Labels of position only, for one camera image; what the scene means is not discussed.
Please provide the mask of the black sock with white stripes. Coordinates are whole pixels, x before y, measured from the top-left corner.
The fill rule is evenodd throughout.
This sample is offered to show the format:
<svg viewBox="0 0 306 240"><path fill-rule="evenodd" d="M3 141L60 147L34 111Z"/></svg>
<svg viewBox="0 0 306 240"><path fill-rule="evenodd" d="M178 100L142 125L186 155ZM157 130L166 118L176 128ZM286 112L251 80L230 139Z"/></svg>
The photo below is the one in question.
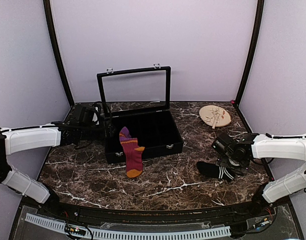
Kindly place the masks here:
<svg viewBox="0 0 306 240"><path fill-rule="evenodd" d="M229 183L236 176L236 174L230 169L223 167L223 166L217 166L212 163L198 161L196 163L196 167L199 173L206 176L207 178L226 180Z"/></svg>

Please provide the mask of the black storage box with lid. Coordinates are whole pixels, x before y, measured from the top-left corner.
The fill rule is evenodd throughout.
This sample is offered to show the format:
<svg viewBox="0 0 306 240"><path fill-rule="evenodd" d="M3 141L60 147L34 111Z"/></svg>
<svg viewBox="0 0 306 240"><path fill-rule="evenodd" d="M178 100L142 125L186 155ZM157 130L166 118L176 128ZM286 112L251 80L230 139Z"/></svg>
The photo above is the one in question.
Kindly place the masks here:
<svg viewBox="0 0 306 240"><path fill-rule="evenodd" d="M148 108L112 111L107 105L103 79L111 76L125 77L130 74L165 72L166 92L164 105ZM138 138L139 145L144 146L143 159L151 159L180 154L183 139L170 112L171 67L154 66L146 68L107 71L97 74L97 82L103 104L105 129L105 157L109 164L123 163L126 156L119 141L123 127L130 130L131 136Z"/></svg>

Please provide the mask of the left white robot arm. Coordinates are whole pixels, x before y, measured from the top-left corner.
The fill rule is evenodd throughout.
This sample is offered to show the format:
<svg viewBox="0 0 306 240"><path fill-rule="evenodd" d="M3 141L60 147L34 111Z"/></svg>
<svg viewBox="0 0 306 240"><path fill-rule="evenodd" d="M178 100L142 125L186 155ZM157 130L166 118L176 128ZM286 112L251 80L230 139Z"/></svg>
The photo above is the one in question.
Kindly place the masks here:
<svg viewBox="0 0 306 240"><path fill-rule="evenodd" d="M65 121L54 121L44 125L1 128L0 127L0 184L44 205L44 210L53 218L63 214L58 195L48 186L32 179L8 164L7 156L43 147L78 145L80 141L91 141L103 132L102 106L77 104Z"/></svg>

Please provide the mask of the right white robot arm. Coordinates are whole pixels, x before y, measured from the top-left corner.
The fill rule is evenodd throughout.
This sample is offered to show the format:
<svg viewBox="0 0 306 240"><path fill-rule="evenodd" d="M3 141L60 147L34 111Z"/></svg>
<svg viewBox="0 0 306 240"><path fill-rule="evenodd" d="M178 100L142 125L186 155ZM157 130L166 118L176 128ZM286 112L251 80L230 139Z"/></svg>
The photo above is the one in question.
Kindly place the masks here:
<svg viewBox="0 0 306 240"><path fill-rule="evenodd" d="M306 134L275 136L247 133L240 139L228 134L219 135L212 148L220 155L217 165L224 173L228 169L239 175L247 173L250 162L255 159L293 159L304 164L284 177L260 186L248 205L248 213L258 217L267 204L306 188Z"/></svg>

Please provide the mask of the maroon orange purple sock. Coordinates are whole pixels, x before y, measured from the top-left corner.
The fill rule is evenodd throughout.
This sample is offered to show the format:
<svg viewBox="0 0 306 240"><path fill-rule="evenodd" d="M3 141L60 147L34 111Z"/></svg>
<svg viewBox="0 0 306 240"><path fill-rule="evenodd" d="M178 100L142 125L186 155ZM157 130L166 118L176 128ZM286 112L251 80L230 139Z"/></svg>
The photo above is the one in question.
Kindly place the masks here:
<svg viewBox="0 0 306 240"><path fill-rule="evenodd" d="M138 145L138 139L132 137L127 127L123 127L119 133L119 141L126 156L126 175L128 178L136 178L143 172L142 154L145 147Z"/></svg>

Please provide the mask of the black front rail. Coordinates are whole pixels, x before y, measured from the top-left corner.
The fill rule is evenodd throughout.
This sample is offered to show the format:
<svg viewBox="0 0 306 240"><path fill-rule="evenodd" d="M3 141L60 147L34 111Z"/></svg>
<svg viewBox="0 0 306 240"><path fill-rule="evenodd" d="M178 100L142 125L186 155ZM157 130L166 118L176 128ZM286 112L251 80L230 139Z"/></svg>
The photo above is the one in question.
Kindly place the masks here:
<svg viewBox="0 0 306 240"><path fill-rule="evenodd" d="M79 222L98 226L104 222L120 224L184 224L198 221L214 223L239 223L252 217L267 214L266 210L250 210L251 203L208 207L188 210L116 210L60 203L56 210L39 207L38 212L47 216L59 217L69 222Z"/></svg>

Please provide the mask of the left black frame post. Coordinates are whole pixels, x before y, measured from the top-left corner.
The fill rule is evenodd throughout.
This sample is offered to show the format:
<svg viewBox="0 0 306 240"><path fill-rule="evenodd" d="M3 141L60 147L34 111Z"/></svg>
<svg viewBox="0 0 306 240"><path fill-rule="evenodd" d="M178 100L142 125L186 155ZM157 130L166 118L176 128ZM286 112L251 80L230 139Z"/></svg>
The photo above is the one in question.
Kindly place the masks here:
<svg viewBox="0 0 306 240"><path fill-rule="evenodd" d="M73 99L73 96L72 96L72 93L69 87L69 83L68 83L67 76L65 73L63 61L61 58L61 53L60 53L60 49L59 49L59 45L57 41L56 32L55 32L55 25L54 25L50 0L43 0L43 7L44 7L44 14L45 14L45 19L46 19L48 34L49 34L57 70L60 76L60 80L61 80L64 92L65 92L68 104L70 107L73 107L75 102L74 102L74 99Z"/></svg>

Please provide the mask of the black frame post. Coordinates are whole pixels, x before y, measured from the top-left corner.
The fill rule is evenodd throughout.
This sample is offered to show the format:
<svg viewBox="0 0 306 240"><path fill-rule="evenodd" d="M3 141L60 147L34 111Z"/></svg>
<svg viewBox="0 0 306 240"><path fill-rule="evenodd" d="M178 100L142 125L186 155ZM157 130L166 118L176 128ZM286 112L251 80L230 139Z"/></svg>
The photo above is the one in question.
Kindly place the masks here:
<svg viewBox="0 0 306 240"><path fill-rule="evenodd" d="M242 97L244 95L247 81L250 75L253 59L255 56L255 51L257 47L257 42L259 38L259 33L260 33L260 28L261 28L261 23L262 23L262 17L263 17L263 12L264 12L264 5L265 1L264 0L258 0L257 1L257 8L256 8L256 14L255 14L255 20L254 20L254 26L253 26L253 31L252 31L252 36L251 36L251 41L250 41L250 46L248 50L248 55L244 67L244 71L242 74L241 82L238 88L238 92L236 95L235 99L235 106L238 108Z"/></svg>
<svg viewBox="0 0 306 240"><path fill-rule="evenodd" d="M50 0L43 0L43 7L44 7L44 14L45 14L45 19L46 19L48 34L49 34L57 70L60 76L60 80L61 80L64 92L65 92L68 104L70 107L73 107L75 102L74 102L74 99L73 99L73 96L72 96L72 93L69 87L69 83L68 83L67 76L65 73L63 61L61 58L61 53L60 53L60 49L59 49L59 45L57 41L56 32L55 32L55 25L54 25Z"/></svg>

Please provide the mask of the right black frame post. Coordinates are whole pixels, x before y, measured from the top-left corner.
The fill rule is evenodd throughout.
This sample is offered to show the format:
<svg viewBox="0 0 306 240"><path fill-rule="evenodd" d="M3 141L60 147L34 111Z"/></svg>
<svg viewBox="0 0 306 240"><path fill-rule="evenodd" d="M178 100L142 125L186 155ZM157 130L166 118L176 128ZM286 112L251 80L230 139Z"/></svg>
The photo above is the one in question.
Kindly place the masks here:
<svg viewBox="0 0 306 240"><path fill-rule="evenodd" d="M255 14L255 20L254 20L254 26L253 26L253 31L252 31L252 36L251 36L251 41L250 41L250 46L248 50L248 55L244 67L244 71L242 74L241 82L238 88L238 92L236 95L235 99L235 106L238 108L242 97L244 95L247 81L250 75L253 59L255 56L255 51L257 47L257 42L259 38L259 33L260 33L260 28L261 28L261 23L262 23L262 17L263 17L263 12L264 12L264 5L265 1L264 0L258 0L257 1L257 8L256 8L256 14Z"/></svg>

